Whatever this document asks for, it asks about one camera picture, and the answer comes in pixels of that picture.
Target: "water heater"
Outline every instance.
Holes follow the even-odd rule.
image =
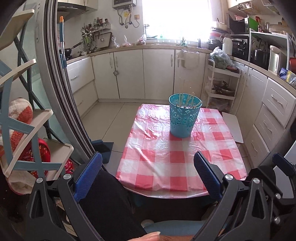
[[[112,7],[114,9],[127,9],[129,5],[136,6],[136,0],[112,0]]]

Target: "leg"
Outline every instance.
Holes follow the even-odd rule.
[[[127,241],[146,234],[133,217],[127,191],[108,172],[100,170],[80,205],[105,241]]]

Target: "window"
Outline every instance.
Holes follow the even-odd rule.
[[[208,0],[142,0],[147,37],[207,40],[212,15]]]

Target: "utensil holder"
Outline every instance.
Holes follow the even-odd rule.
[[[181,103],[185,105],[188,94],[183,94]],[[195,124],[197,115],[202,106],[199,98],[194,96],[193,105],[200,103],[196,108],[187,109],[177,106],[179,103],[179,94],[174,94],[169,98],[170,102],[170,132],[178,138],[186,138],[191,135],[193,126]]]

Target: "pink checkered tablecloth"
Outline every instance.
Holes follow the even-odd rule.
[[[143,104],[116,173],[132,192],[155,198],[189,198],[207,195],[194,165],[201,151],[223,173],[236,179],[247,176],[242,157],[221,114],[200,109],[191,136],[177,138],[170,133],[170,107]]]

